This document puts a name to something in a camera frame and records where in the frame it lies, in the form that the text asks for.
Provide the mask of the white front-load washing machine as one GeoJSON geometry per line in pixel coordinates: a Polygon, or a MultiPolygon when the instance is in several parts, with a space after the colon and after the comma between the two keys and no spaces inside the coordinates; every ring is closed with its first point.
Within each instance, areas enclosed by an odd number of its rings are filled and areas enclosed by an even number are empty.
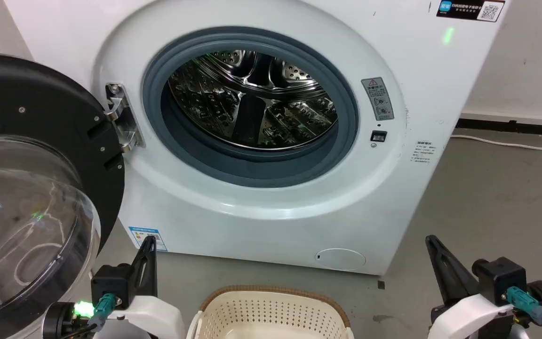
{"type": "Polygon", "coordinates": [[[169,252],[318,267],[315,255],[361,253],[356,273],[383,275],[411,223],[513,0],[497,22],[437,17],[441,0],[3,0],[32,60],[108,106],[125,86],[145,148],[125,153],[119,219],[169,252]],[[170,41],[245,26],[319,52],[344,75],[359,108],[355,142],[326,174],[288,187],[211,178],[156,137],[143,105],[148,66],[170,41]],[[394,119],[375,120],[362,79],[382,77],[394,119]],[[372,143],[372,131],[387,131],[372,143]],[[433,163],[409,160],[417,141],[433,163]]]}

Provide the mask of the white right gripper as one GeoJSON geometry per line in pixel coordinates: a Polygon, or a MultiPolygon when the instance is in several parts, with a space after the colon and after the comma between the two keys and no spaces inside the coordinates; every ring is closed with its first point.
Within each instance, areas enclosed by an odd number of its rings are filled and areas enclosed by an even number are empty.
{"type": "Polygon", "coordinates": [[[452,306],[436,318],[428,339],[466,339],[499,313],[513,305],[496,306],[478,294],[478,282],[455,255],[433,234],[425,238],[439,292],[445,306],[452,306]]]}

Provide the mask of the cream perforated laundry basket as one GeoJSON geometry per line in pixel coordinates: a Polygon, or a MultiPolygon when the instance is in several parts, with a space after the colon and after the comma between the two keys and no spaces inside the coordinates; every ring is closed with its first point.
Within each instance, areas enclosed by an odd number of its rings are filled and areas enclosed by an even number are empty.
{"type": "Polygon", "coordinates": [[[204,300],[186,339],[355,339],[344,309],[314,292],[231,285],[204,300]]]}

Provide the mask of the stainless steel washer drum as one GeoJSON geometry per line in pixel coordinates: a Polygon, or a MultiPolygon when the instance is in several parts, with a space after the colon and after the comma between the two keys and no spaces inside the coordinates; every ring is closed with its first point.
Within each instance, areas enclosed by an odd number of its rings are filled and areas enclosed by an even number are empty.
{"type": "Polygon", "coordinates": [[[167,81],[183,116],[224,143],[259,152],[312,144],[338,122],[327,91],[302,67],[258,51],[214,51],[167,81]]]}

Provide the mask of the black washer door clear glass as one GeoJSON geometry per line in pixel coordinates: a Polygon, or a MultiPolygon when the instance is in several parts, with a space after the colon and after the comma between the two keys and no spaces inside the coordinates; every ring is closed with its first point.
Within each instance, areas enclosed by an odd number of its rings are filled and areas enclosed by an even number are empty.
{"type": "Polygon", "coordinates": [[[0,339],[35,334],[85,281],[120,210],[122,153],[88,90],[0,55],[0,339]]]}

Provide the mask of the grey warning sticker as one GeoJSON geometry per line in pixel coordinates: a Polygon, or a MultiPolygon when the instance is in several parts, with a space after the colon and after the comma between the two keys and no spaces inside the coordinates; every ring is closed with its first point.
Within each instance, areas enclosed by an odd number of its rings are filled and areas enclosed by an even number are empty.
{"type": "Polygon", "coordinates": [[[374,110],[375,120],[393,120],[393,106],[382,77],[362,79],[361,84],[367,92],[368,99],[372,105],[372,109],[374,110]]]}

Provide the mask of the black baseboard strip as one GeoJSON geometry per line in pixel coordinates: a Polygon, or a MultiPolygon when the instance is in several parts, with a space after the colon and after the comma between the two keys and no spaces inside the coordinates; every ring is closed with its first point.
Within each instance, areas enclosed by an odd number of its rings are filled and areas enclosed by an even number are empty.
{"type": "Polygon", "coordinates": [[[514,120],[510,121],[486,121],[460,118],[455,126],[456,129],[482,129],[497,132],[520,133],[542,135],[542,125],[523,124],[514,120]]]}

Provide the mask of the black QR code sticker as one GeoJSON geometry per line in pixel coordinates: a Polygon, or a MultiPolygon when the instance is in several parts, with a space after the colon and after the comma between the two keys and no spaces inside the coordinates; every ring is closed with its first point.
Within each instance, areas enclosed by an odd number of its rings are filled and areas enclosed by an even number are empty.
{"type": "Polygon", "coordinates": [[[497,22],[504,0],[441,0],[437,17],[469,21],[497,22]]]}

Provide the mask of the small printed text label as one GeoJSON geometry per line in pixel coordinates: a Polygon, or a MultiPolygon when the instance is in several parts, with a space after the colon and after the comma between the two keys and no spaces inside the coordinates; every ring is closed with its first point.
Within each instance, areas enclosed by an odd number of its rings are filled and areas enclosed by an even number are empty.
{"type": "Polygon", "coordinates": [[[437,148],[431,141],[417,141],[415,143],[410,161],[430,164],[436,160],[437,148]]]}

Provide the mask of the grey rubber door gasket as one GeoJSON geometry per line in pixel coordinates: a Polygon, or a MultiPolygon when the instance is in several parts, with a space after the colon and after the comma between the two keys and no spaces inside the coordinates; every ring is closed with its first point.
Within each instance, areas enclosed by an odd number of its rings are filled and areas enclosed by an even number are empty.
{"type": "Polygon", "coordinates": [[[148,122],[172,155],[204,175],[244,187],[288,187],[326,174],[351,150],[359,128],[355,95],[325,56],[291,37],[245,26],[218,26],[170,41],[151,60],[142,93],[148,122]],[[237,49],[262,52],[305,69],[334,103],[338,115],[334,128],[301,148],[259,152],[224,143],[195,127],[170,94],[168,79],[192,58],[237,49]]]}

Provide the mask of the round white filter cover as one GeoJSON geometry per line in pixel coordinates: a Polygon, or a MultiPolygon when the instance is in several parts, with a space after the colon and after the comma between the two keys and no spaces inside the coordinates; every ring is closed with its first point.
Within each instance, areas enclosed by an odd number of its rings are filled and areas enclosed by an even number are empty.
{"type": "Polygon", "coordinates": [[[361,253],[342,248],[321,250],[315,255],[315,260],[322,268],[341,272],[355,272],[367,261],[361,253]]]}

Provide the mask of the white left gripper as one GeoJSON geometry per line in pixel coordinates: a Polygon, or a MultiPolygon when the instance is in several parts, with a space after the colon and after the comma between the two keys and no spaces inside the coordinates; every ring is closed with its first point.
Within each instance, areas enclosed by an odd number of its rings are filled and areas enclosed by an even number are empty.
{"type": "Polygon", "coordinates": [[[186,339],[181,312],[157,298],[157,241],[144,238],[133,263],[131,300],[126,310],[115,310],[93,339],[186,339]]]}

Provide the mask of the silver metal door hinge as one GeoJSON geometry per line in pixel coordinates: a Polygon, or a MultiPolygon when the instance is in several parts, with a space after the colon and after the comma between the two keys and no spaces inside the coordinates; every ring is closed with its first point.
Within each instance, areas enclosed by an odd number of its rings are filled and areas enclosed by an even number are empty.
{"type": "Polygon", "coordinates": [[[104,111],[104,114],[114,126],[122,151],[128,153],[135,147],[145,148],[145,140],[137,124],[125,86],[120,83],[107,83],[105,91],[108,109],[104,111]]]}

